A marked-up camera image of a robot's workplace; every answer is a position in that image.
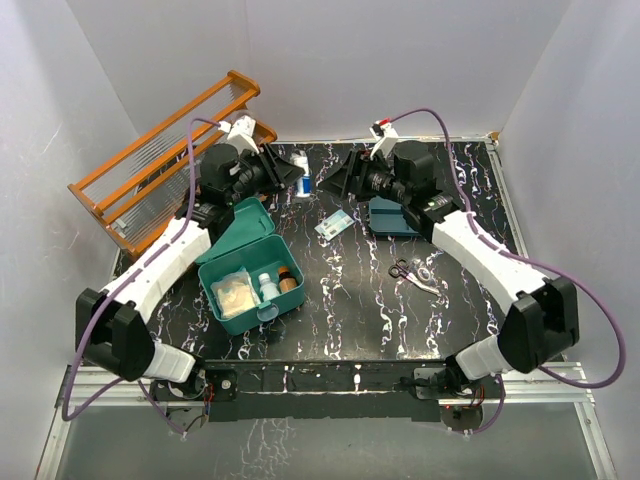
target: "green box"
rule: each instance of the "green box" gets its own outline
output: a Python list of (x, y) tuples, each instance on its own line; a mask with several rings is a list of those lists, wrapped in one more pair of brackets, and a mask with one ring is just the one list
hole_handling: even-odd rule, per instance
[[(304, 303), (304, 276), (287, 244), (280, 235), (273, 233), (274, 230), (273, 221), (262, 203), (257, 198), (248, 198), (236, 205), (235, 219), (222, 237), (196, 259), (196, 263), (201, 264), (198, 276), (213, 315), (231, 335), (244, 333)], [(222, 318), (211, 290), (212, 283), (244, 267), (251, 276), (253, 288), (260, 296), (258, 275), (267, 272), (278, 285), (278, 268), (283, 266), (289, 268), (298, 282), (296, 288), (240, 315)]]

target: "wooden frame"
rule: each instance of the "wooden frame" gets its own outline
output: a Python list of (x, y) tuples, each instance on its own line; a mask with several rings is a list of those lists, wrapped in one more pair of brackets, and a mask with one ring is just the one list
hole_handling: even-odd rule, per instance
[[(125, 160), (131, 159), (132, 154), (141, 152), (143, 147), (149, 145), (150, 142), (165, 132), (167, 128), (178, 121), (184, 121), (186, 115), (199, 105), (209, 101), (225, 87), (231, 87), (236, 93), (236, 97), (211, 117), (215, 121), (224, 120), (233, 112), (246, 109), (247, 101), (260, 94), (260, 87), (256, 82), (234, 70), (231, 70), (227, 73), (225, 78), (210, 87), (208, 90), (204, 91), (173, 115), (169, 116), (169, 118), (164, 122), (141, 136), (138, 140), (91, 172), (78, 183), (68, 186), (71, 193), (73, 193), (78, 201), (80, 201), (87, 211), (91, 213), (91, 215), (105, 229), (116, 244), (132, 258), (135, 259), (139, 257), (162, 234), (173, 215), (168, 214), (166, 215), (166, 218), (161, 218), (161, 224), (159, 227), (145, 235), (144, 238), (138, 239), (135, 242), (128, 240), (123, 234), (116, 231), (117, 229), (114, 229), (114, 223), (116, 223), (118, 219), (136, 205), (144, 202), (150, 193), (187, 165), (188, 158), (186, 156), (182, 156), (182, 158), (180, 158), (181, 154), (183, 154), (187, 148), (186, 138), (183, 137), (180, 141), (175, 142), (159, 156), (150, 157), (149, 162), (146, 163), (142, 169), (130, 176), (124, 184), (117, 186), (113, 191), (100, 195), (101, 198), (95, 198), (95, 194), (93, 195), (94, 198), (90, 198), (90, 195), (87, 194), (87, 189), (99, 179), (108, 180), (109, 174), (112, 172), (114, 167)], [(213, 127), (211, 125), (202, 125), (197, 128), (193, 133), (194, 142), (206, 135), (212, 128)], [(259, 143), (273, 142), (277, 138), (275, 131), (260, 121), (256, 122), (255, 134), (259, 138)], [(209, 146), (217, 142), (222, 135), (222, 132), (217, 132), (204, 139), (195, 148), (195, 155), (199, 155)], [(125, 196), (130, 195), (132, 192), (133, 195), (128, 199), (123, 200)], [(175, 197), (176, 198), (172, 200), (175, 200), (177, 206), (181, 203), (183, 196), (176, 195)]]

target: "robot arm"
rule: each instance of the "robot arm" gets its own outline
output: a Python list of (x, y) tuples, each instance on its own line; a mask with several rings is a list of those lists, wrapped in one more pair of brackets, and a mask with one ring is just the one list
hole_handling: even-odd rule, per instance
[(282, 160), (269, 145), (259, 149), (251, 139), (252, 128), (251, 119), (242, 117), (227, 129), (228, 143), (213, 145), (205, 152), (199, 194), (186, 227), (187, 202), (133, 266), (100, 292), (86, 289), (80, 294), (77, 343), (107, 296), (117, 292), (91, 332), (85, 359), (128, 381), (146, 377), (182, 384), (185, 393), (199, 391), (196, 357), (154, 342), (146, 324), (176, 280), (233, 222), (235, 204), (258, 192), (280, 191), (303, 175), (303, 169)]
[[(453, 256), (496, 299), (505, 314), (500, 333), (473, 343), (445, 360), (446, 368), (431, 384), (460, 391), (474, 380), (508, 370), (528, 373), (578, 342), (576, 287), (559, 277), (548, 279), (521, 262), (500, 255), (478, 240), (456, 195), (447, 192), (436, 173), (436, 159), (418, 141), (395, 145), (388, 122), (374, 124), (378, 143), (372, 151), (352, 151), (319, 188), (341, 199), (381, 196), (402, 205), (408, 225)], [(393, 169), (386, 162), (393, 149)], [(505, 248), (496, 242), (499, 249)]]

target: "marble tabletop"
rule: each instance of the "marble tabletop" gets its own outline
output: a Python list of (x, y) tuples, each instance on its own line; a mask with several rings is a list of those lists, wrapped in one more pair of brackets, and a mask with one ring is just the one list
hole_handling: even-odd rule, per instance
[[(279, 144), (288, 159), (303, 149), (315, 187), (327, 172), (362, 144)], [(429, 143), (440, 174), (451, 185), (442, 142)], [(503, 201), (484, 142), (453, 143), (458, 181), (474, 202), (477, 221), (515, 249)], [(446, 253), (421, 238), (375, 237), (367, 204), (340, 202), (315, 191), (300, 202), (293, 189), (265, 203), (305, 277), (305, 302), (296, 310), (232, 337), (215, 320), (196, 267), (169, 290), (148, 328), (155, 339), (205, 359), (378, 360), (440, 359), (497, 333), (503, 320), (489, 292)], [(355, 224), (331, 241), (315, 230), (342, 208)], [(395, 259), (418, 258), (431, 271), (437, 298), (389, 276)]]

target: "white wall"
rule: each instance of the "white wall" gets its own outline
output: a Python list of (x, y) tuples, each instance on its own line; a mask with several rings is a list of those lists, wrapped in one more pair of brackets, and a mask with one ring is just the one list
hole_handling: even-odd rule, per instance
[[(624, 329), (626, 372), (595, 392), (621, 479), (640, 468), (638, 45), (637, 0), (575, 1), (500, 136), (531, 256), (584, 278)], [(580, 309), (582, 339), (571, 354), (601, 379), (613, 371), (616, 343), (592, 304)]]
[[(229, 68), (282, 139), (367, 136), (429, 105), (456, 134), (501, 129), (569, 0), (68, 0), (143, 132)], [(425, 118), (402, 134), (439, 133)]]
[(0, 476), (33, 478), (115, 246), (66, 189), (135, 131), (64, 0), (0, 0)]

